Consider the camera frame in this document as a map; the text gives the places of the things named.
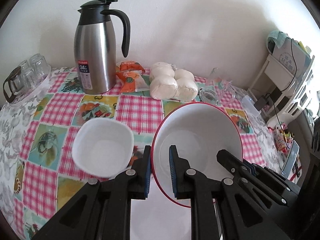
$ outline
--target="tablecloth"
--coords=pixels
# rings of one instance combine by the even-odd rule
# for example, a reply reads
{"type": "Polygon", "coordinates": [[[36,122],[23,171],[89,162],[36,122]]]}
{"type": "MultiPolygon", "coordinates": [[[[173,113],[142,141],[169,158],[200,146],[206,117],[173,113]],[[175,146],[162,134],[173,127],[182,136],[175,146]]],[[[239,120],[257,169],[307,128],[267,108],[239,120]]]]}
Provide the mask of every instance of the tablecloth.
{"type": "MultiPolygon", "coordinates": [[[[148,69],[145,80],[148,81],[148,69]]],[[[184,104],[154,100],[148,91],[120,94],[121,82],[101,95],[81,90],[76,68],[52,73],[50,87],[20,106],[6,103],[0,112],[0,209],[21,239],[31,237],[93,177],[71,158],[73,140],[91,118],[113,118],[134,132],[134,150],[128,165],[151,145],[163,118],[184,104]]],[[[206,79],[195,77],[199,89],[206,79]]],[[[244,91],[234,88],[237,95],[244,91]]],[[[279,171],[271,134],[261,117],[247,114],[231,93],[218,107],[236,124],[243,157],[279,171]]],[[[199,95],[194,101],[200,101],[199,95]]]]}

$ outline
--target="wall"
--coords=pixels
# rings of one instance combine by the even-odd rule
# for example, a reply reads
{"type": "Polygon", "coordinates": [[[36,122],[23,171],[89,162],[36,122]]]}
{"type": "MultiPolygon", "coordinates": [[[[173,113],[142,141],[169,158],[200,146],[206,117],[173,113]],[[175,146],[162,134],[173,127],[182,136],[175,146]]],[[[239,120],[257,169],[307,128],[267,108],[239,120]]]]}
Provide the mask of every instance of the wall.
{"type": "MultiPolygon", "coordinates": [[[[19,0],[0,29],[0,83],[37,52],[53,67],[74,66],[77,10],[87,1],[19,0]]],[[[131,22],[128,59],[146,67],[166,61],[200,76],[222,67],[247,87],[266,59],[266,36],[277,28],[320,55],[319,28],[300,0],[119,0],[111,7],[131,22]]],[[[112,21],[121,60],[122,23],[112,21]]]]}

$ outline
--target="silver rivet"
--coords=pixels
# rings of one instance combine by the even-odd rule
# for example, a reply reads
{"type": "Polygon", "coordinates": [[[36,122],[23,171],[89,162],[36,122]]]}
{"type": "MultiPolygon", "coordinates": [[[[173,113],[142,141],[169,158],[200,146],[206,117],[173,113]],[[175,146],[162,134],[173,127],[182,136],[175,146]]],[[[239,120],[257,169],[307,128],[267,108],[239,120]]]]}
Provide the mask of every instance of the silver rivet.
{"type": "Polygon", "coordinates": [[[134,174],[136,174],[136,171],[133,169],[129,169],[125,172],[125,174],[127,174],[128,176],[133,176],[134,174]]]}
{"type": "Polygon", "coordinates": [[[98,183],[98,179],[97,178],[91,178],[88,180],[88,183],[90,185],[96,185],[98,183]]]}
{"type": "Polygon", "coordinates": [[[233,180],[230,179],[230,178],[225,178],[225,179],[223,180],[223,183],[230,186],[230,185],[233,184],[233,180]]]}
{"type": "Polygon", "coordinates": [[[196,171],[194,169],[187,169],[186,173],[188,175],[195,175],[196,174],[196,171]]]}

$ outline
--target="smartphone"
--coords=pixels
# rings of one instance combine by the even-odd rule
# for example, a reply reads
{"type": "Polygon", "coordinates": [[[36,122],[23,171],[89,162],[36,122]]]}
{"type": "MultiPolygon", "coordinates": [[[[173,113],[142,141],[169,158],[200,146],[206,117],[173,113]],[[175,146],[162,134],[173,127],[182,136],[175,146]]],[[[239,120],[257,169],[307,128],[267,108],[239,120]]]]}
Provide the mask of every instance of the smartphone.
{"type": "Polygon", "coordinates": [[[294,162],[296,161],[298,153],[299,153],[299,145],[295,140],[293,140],[288,157],[281,170],[282,176],[284,176],[286,179],[289,177],[289,174],[292,170],[294,162]]]}

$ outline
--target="red rim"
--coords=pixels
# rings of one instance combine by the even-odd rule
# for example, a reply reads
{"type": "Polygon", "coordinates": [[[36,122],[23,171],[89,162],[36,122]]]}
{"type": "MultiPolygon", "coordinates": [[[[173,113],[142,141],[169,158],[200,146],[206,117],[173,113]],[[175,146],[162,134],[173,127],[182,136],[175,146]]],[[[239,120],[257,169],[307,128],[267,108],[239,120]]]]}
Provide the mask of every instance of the red rim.
{"type": "Polygon", "coordinates": [[[173,200],[172,198],[170,198],[170,197],[167,195],[167,193],[166,193],[166,192],[162,189],[162,187],[160,186],[160,183],[159,183],[158,178],[157,178],[157,176],[156,176],[155,167],[154,167],[154,162],[153,162],[153,149],[154,149],[154,147],[155,147],[155,141],[156,141],[156,137],[157,137],[157,135],[158,135],[158,132],[159,132],[161,126],[163,125],[164,121],[169,117],[169,115],[171,115],[173,112],[177,111],[179,108],[184,107],[184,106],[187,106],[187,105],[191,105],[191,104],[204,104],[204,105],[209,105],[209,106],[215,107],[216,109],[218,109],[219,111],[221,111],[223,114],[225,114],[225,115],[230,119],[230,121],[231,121],[231,122],[233,123],[233,125],[235,126],[236,131],[237,131],[237,133],[238,133],[238,135],[239,135],[239,139],[240,139],[240,143],[241,143],[242,160],[243,160],[242,141],[241,141],[241,137],[240,137],[240,133],[239,133],[239,131],[238,131],[238,128],[236,127],[236,125],[234,124],[234,122],[231,120],[231,118],[230,118],[224,111],[222,111],[220,108],[218,108],[218,107],[216,107],[216,106],[214,106],[214,105],[205,103],[205,102],[190,102],[190,103],[186,103],[186,104],[184,104],[184,105],[178,106],[176,109],[174,109],[173,111],[171,111],[171,112],[162,120],[161,124],[159,125],[159,127],[158,127],[158,129],[157,129],[157,131],[156,131],[156,133],[155,133],[155,136],[153,137],[152,146],[151,146],[151,169],[152,169],[152,174],[153,174],[153,176],[154,176],[154,178],[155,178],[155,181],[156,181],[159,189],[161,190],[161,192],[162,192],[169,200],[171,200],[173,203],[176,203],[176,204],[178,204],[179,206],[188,207],[188,208],[190,208],[190,206],[183,205],[183,204],[181,204],[181,203],[173,200]]]}

